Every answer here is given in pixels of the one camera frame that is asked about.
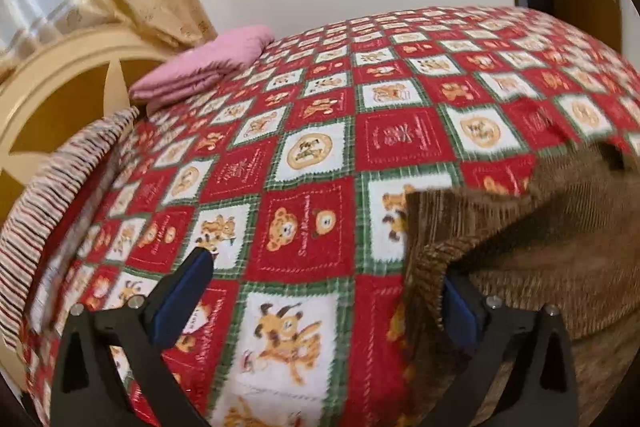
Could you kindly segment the brown knitted sweater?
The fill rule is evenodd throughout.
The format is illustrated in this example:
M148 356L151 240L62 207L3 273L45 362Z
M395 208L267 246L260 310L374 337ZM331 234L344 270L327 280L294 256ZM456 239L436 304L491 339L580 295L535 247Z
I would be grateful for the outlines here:
M424 418L471 360L442 325L448 272L485 296L562 314L577 381L576 426L639 421L639 157L610 142L537 162L521 195L474 188L408 199L407 333L419 359ZM512 364L498 370L470 426L495 410Z

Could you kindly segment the striped pillow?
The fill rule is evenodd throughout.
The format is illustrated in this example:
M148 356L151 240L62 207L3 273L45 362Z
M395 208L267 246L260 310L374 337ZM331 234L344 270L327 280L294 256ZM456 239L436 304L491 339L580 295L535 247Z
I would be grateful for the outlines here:
M102 117L51 153L14 202L1 230L1 335L16 350L29 289L51 233L103 158L139 116L127 107Z

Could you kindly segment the cream wooden headboard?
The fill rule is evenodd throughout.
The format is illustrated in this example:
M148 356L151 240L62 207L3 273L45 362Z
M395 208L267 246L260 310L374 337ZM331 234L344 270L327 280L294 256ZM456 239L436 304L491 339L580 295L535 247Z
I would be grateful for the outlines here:
M50 153L129 106L128 88L177 51L124 25L75 31L1 83L1 218Z

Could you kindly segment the red patchwork bear bedspread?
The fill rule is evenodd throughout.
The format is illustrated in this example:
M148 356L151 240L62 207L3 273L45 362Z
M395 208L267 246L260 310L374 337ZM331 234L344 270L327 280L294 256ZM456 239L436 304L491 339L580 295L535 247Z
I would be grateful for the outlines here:
M61 303L117 308L196 247L215 272L171 373L215 426L412 426L407 197L520 194L570 144L639 147L638 72L533 10L344 20L136 124Z

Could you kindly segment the folded pink blanket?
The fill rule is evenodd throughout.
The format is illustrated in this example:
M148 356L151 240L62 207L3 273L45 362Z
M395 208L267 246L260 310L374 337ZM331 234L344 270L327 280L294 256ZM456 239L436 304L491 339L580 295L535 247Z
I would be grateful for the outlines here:
M148 112L202 94L222 80L242 74L274 41L264 25L234 28L213 41L180 53L136 81L128 90L132 103Z

